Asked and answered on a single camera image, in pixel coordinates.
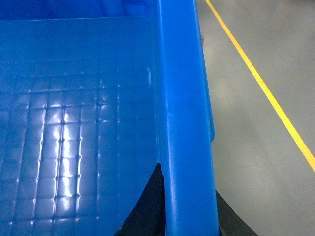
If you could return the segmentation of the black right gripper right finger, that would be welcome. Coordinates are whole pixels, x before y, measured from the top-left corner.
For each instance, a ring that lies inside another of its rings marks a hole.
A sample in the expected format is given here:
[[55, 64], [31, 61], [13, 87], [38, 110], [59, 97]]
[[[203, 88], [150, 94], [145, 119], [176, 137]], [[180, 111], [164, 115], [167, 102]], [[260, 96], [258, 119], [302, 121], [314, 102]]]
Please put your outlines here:
[[258, 236], [216, 191], [220, 236]]

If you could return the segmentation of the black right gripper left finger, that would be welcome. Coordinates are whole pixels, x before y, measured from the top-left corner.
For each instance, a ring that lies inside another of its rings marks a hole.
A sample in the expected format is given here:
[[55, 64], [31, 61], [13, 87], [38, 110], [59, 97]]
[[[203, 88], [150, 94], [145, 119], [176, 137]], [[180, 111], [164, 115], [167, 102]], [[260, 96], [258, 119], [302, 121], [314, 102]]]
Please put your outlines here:
[[160, 163], [156, 164], [136, 205], [115, 235], [165, 235], [165, 189]]

